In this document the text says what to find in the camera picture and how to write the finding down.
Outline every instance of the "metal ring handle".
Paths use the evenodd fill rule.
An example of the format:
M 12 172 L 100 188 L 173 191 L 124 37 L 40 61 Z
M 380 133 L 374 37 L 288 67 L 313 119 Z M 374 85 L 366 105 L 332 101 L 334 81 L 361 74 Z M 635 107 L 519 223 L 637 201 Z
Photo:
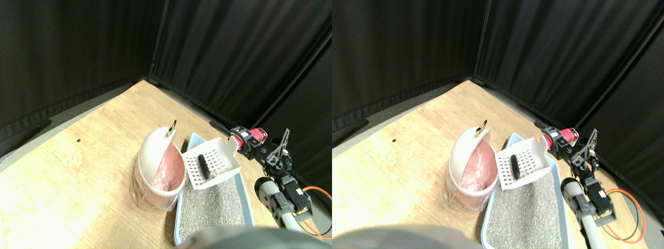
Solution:
M 173 125 L 171 125 L 171 127 L 168 129 L 168 133 L 166 135 L 171 135 L 171 133 L 173 133 L 173 129 L 175 129 L 175 123 L 177 123 L 177 120 L 173 121 Z
M 478 129 L 475 130 L 475 136 L 479 136 L 479 134 L 482 134 L 485 127 L 487 127 L 487 120 L 484 120 L 482 126 L 480 126 Z

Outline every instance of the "white litter scoop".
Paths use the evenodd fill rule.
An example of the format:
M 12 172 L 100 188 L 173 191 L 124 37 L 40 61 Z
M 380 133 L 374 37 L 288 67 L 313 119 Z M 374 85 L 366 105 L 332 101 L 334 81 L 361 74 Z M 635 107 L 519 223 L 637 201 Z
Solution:
M 516 189 L 523 185 L 537 181 L 551 171 L 546 162 L 546 142 L 537 143 L 535 138 L 526 139 L 510 145 L 508 148 L 496 153 L 498 164 L 498 178 L 503 189 Z M 512 172 L 510 158 L 517 156 L 521 178 L 516 179 Z
M 206 141 L 182 154 L 185 168 L 194 190 L 207 189 L 230 179 L 240 172 L 240 163 L 235 159 L 238 151 L 238 142 L 235 139 L 216 138 Z M 204 177 L 203 169 L 199 163 L 199 155 L 203 155 L 210 177 Z

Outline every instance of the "robotic arm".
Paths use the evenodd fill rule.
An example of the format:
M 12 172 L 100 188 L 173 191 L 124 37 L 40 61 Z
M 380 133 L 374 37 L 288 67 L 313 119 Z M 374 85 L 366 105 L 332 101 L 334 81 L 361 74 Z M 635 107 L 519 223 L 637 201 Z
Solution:
M 572 176 L 578 179 L 567 178 L 562 181 L 560 188 L 565 201 L 576 215 L 587 247 L 606 248 L 597 227 L 616 220 L 616 214 L 611 198 L 595 178 L 594 172 L 599 167 L 594 151 L 597 145 L 597 130 L 593 129 L 585 145 L 576 145 L 578 133 L 574 128 L 560 131 L 540 122 L 535 122 L 535 126 L 542 130 L 548 152 L 558 160 L 565 160 L 570 166 Z M 593 216 L 596 215 L 603 218 L 594 220 Z
M 238 152 L 263 166 L 267 177 L 256 181 L 256 196 L 272 213 L 279 227 L 301 232 L 298 223 L 311 218 L 311 197 L 300 189 L 291 175 L 292 160 L 286 150 L 290 130 L 286 129 L 275 151 L 263 144 L 268 134 L 261 128 L 236 127 L 230 132 L 240 146 Z

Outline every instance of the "gray litter granules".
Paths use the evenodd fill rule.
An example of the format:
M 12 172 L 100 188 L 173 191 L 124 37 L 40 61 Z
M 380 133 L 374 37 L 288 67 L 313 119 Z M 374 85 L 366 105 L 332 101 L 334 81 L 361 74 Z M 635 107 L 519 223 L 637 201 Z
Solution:
M 194 190 L 187 181 L 180 210 L 180 239 L 212 226 L 243 225 L 242 203 L 235 188 L 235 177 L 209 187 Z
M 493 198 L 487 241 L 494 248 L 562 247 L 551 172 L 516 189 L 498 187 Z

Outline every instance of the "black backdrop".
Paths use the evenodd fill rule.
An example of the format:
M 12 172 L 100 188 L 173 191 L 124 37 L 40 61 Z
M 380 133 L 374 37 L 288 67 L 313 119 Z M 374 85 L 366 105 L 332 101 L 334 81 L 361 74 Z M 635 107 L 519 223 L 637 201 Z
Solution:
M 477 79 L 558 127 L 615 87 L 660 1 L 493 0 Z
M 229 127 L 262 126 L 268 138 L 291 129 L 293 169 L 331 193 L 323 98 L 330 86 L 307 77 L 331 42 L 331 8 L 330 1 L 170 0 L 150 78 Z
M 330 143 L 329 55 L 325 54 L 307 78 L 263 125 L 272 137 L 281 137 L 291 130 L 288 151 L 293 169 L 304 181 L 332 193 L 332 144 Z
M 580 130 L 598 130 L 602 163 L 664 214 L 664 34 Z
M 0 1 L 0 143 L 147 75 L 161 6 Z
M 330 1 L 170 0 L 150 77 L 231 126 L 259 126 L 329 35 Z
M 473 74 L 484 1 L 335 1 L 333 131 Z

